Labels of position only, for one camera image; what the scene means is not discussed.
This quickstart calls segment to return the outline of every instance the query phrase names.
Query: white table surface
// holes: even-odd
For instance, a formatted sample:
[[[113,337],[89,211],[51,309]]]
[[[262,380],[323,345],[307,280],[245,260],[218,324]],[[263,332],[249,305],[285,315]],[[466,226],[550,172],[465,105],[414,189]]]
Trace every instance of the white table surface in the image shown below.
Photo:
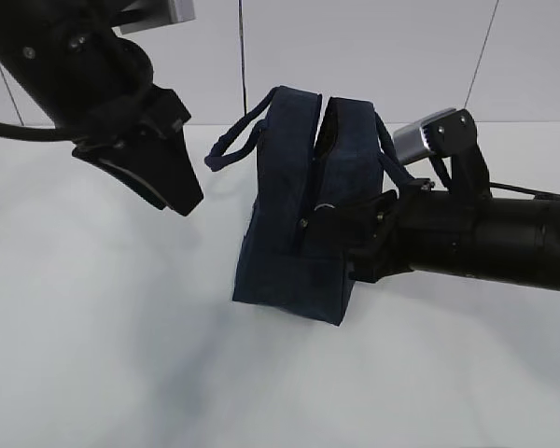
[[[413,273],[340,328],[232,304],[255,158],[208,173],[224,130],[188,128],[189,218],[0,140],[0,448],[560,447],[560,293]],[[560,191],[560,123],[480,132],[494,180]]]

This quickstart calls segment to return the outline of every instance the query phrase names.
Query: fabric bag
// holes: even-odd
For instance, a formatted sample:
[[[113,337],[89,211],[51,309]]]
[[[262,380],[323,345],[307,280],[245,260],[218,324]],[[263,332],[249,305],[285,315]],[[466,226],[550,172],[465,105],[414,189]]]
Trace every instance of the fabric bag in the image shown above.
[[[275,88],[220,137],[205,162],[218,171],[257,147],[258,196],[232,299],[340,325],[354,285],[348,259],[342,249],[316,238],[309,218],[319,207],[376,197],[384,170],[397,184],[410,176],[399,165],[373,104],[331,98],[316,138],[321,106],[321,95]],[[225,155],[267,107],[245,146]]]

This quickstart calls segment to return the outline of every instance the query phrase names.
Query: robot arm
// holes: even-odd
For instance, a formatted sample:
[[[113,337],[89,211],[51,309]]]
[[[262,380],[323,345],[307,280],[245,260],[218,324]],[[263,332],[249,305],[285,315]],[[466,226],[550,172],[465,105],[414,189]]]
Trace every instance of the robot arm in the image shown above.
[[[183,135],[190,113],[173,91],[153,84],[148,56],[112,27],[135,31],[190,19],[191,6],[187,0],[1,0],[0,63],[57,128],[0,123],[0,136],[71,140],[75,157],[154,206],[190,213],[203,199]]]
[[[429,158],[447,190],[414,179],[399,195],[392,190],[368,203],[319,210],[310,225],[348,251],[353,279],[375,283],[428,271],[560,290],[560,195],[490,183],[467,110],[403,128],[394,147],[403,164]],[[536,197],[497,199],[495,188]]]

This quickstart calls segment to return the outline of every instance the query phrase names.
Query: bag handle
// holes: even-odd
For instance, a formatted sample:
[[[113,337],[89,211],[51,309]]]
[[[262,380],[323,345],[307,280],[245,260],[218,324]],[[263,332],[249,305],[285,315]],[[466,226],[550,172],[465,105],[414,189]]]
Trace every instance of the bag handle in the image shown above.
[[[232,126],[227,133],[222,135],[217,143],[212,147],[211,152],[205,158],[205,164],[214,172],[220,171],[226,168],[228,165],[232,165],[238,161],[241,161],[246,156],[253,152],[255,146],[258,143],[259,137],[263,131],[267,129],[267,122],[265,119],[258,121],[258,123],[251,131],[248,140],[245,145],[236,152],[232,154],[226,154],[226,151],[231,147],[231,145],[236,141],[241,133],[246,129],[246,127],[251,124],[261,113],[270,105],[273,96],[276,94],[278,88],[274,87],[270,93],[259,103],[251,112],[246,114],[244,117],[239,119],[234,126]]]
[[[392,136],[377,113],[375,114],[375,125],[381,146],[377,157],[384,171],[388,174],[390,179],[392,179],[392,182],[400,188],[404,184],[414,180],[414,177],[407,171],[404,165],[400,163]]]

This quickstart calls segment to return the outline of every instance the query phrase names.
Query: silver metal bracket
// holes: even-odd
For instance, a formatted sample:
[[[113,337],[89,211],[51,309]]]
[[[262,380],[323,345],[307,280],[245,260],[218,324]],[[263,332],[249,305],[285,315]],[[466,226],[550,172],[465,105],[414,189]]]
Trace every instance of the silver metal bracket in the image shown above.
[[[125,10],[143,11],[145,17],[140,21],[120,26],[123,35],[195,20],[193,0],[137,0]]]
[[[456,109],[444,109],[424,119],[420,119],[415,123],[409,124],[404,128],[398,129],[394,133],[394,147],[400,163],[408,165],[433,156],[434,154],[429,147],[424,129],[431,122],[441,119],[453,112],[456,112]]]

